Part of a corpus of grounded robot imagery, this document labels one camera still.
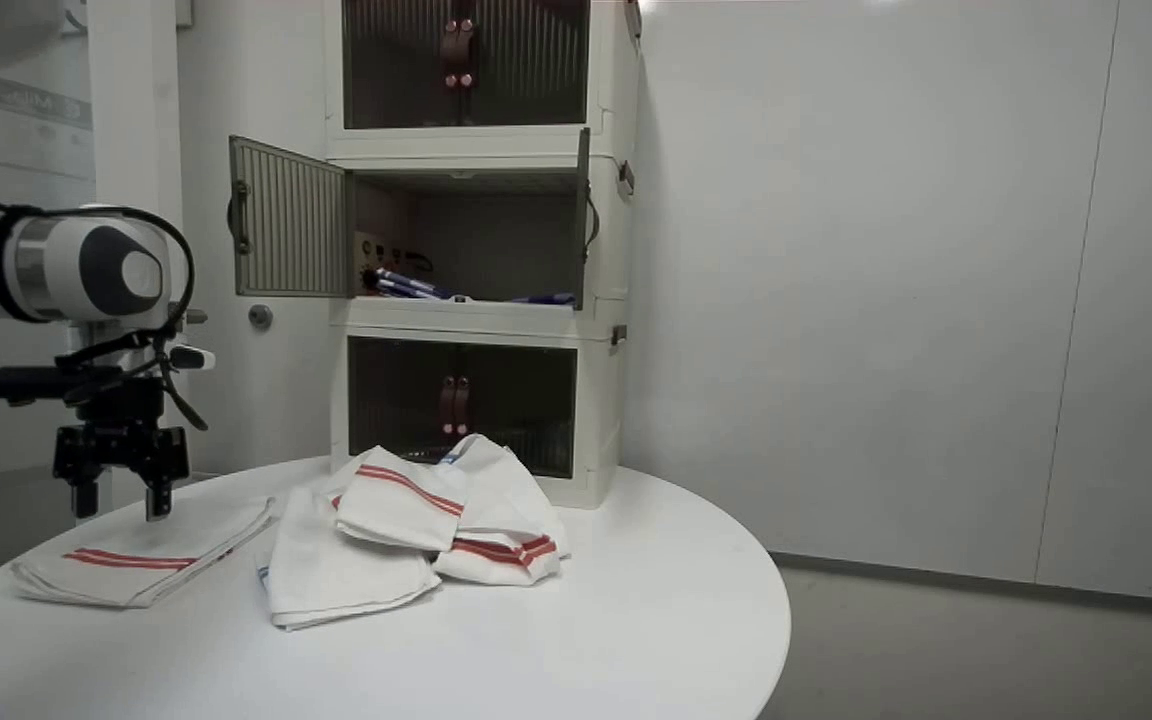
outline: cabinet shelf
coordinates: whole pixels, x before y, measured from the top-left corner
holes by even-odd
[[[360,128],[328,133],[323,160],[346,174],[551,174],[578,169],[582,124],[551,128]]]
[[[427,166],[342,169],[274,145],[232,140],[239,296],[363,296],[372,270],[419,275],[452,296],[582,296],[594,242],[582,138],[565,166],[468,174]]]
[[[565,303],[355,296],[342,332],[422,343],[578,349],[578,321]]]
[[[384,445],[440,460],[482,433],[541,478],[576,473],[576,364],[568,349],[346,339],[346,452]]]

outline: floor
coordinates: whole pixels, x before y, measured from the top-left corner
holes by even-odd
[[[1152,720],[1152,612],[793,571],[762,720]]]

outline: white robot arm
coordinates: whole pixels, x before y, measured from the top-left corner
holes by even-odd
[[[58,26],[64,0],[0,0],[0,69],[42,53]],[[179,235],[162,222],[127,209],[41,213],[0,205],[0,316],[25,326],[159,326],[170,291],[162,233]]]

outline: white round table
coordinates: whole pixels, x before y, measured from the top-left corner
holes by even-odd
[[[271,493],[323,460],[211,481]],[[400,612],[266,626],[271,531],[144,612],[14,602],[0,571],[0,720],[738,720],[783,667],[793,616],[767,551],[707,501],[615,473],[565,511],[571,566],[541,588],[442,585]]]

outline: towel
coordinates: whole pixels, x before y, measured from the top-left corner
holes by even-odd
[[[341,490],[337,528],[342,536],[414,551],[452,549],[464,511],[464,478],[455,467],[409,465],[366,448],[330,483]]]
[[[464,478],[455,542],[435,571],[464,585],[541,585],[558,571],[568,549],[535,478],[489,437],[464,437],[442,465]]]
[[[95,516],[14,560],[10,577],[19,597],[42,604],[149,608],[250,542],[271,516],[271,495],[232,501],[184,490],[170,516],[144,522],[141,506]]]
[[[266,616],[281,629],[389,612],[440,588],[422,557],[346,542],[330,516],[328,493],[288,495],[265,571]]]

